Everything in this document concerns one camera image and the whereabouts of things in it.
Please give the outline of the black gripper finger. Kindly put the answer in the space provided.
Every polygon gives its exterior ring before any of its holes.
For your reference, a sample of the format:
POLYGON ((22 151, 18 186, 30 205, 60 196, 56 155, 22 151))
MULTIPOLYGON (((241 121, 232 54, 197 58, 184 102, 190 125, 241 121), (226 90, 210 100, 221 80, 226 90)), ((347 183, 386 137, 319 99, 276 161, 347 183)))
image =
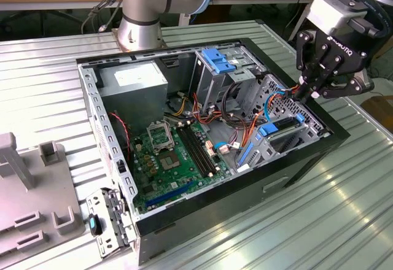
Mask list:
POLYGON ((338 71, 333 71, 324 81, 320 81, 321 79, 322 77, 318 78, 312 86, 312 98, 330 99, 361 95, 372 91, 375 87, 366 69, 343 75, 339 75, 338 71))
POLYGON ((316 30, 304 30, 297 34, 296 67, 301 74, 298 78, 299 89, 295 99, 302 103, 307 103, 311 99, 315 83, 320 76, 316 33, 316 30))

